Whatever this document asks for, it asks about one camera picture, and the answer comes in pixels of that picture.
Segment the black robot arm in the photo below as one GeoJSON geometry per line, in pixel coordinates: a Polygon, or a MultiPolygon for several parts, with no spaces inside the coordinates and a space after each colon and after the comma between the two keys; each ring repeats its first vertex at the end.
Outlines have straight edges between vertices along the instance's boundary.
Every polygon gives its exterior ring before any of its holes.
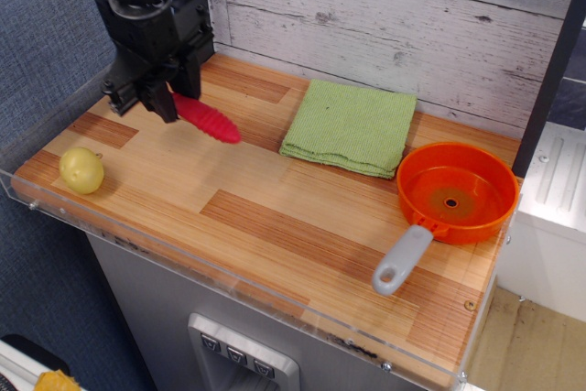
{"type": "Polygon", "coordinates": [[[173,100],[201,95],[201,64],[214,52],[208,0],[94,0],[115,46],[102,91],[114,112],[143,104],[164,122],[173,100]]]}

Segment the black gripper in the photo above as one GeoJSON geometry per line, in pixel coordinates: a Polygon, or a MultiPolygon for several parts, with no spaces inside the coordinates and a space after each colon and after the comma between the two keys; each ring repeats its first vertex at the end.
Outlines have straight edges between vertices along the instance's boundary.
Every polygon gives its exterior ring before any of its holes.
{"type": "Polygon", "coordinates": [[[94,1],[116,49],[102,82],[113,111],[124,115],[141,103],[166,124],[175,122],[171,93],[201,96],[199,0],[164,0],[145,8],[94,1]]]}

